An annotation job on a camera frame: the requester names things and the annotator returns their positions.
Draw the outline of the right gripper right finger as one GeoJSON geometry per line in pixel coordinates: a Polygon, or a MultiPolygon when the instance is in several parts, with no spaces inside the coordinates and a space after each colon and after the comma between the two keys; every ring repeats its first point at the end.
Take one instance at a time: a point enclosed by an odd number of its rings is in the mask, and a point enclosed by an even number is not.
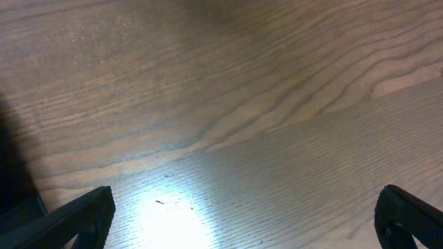
{"type": "Polygon", "coordinates": [[[383,249],[442,248],[442,211],[396,185],[380,192],[374,228],[383,249]]]}

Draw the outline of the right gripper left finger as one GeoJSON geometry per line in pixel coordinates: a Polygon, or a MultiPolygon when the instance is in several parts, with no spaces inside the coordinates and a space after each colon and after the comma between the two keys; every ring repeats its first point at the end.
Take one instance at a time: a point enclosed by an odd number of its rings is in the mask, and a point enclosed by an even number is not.
{"type": "Polygon", "coordinates": [[[111,188],[101,186],[2,235],[1,247],[62,248],[74,238],[73,248],[102,249],[115,211],[111,188]]]}

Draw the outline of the black gift box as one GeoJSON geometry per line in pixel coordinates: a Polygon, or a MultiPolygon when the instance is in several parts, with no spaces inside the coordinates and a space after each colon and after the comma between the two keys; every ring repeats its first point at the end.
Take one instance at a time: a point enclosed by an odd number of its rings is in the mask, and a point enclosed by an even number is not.
{"type": "Polygon", "coordinates": [[[10,108],[1,100],[1,234],[47,214],[28,171],[10,108]]]}

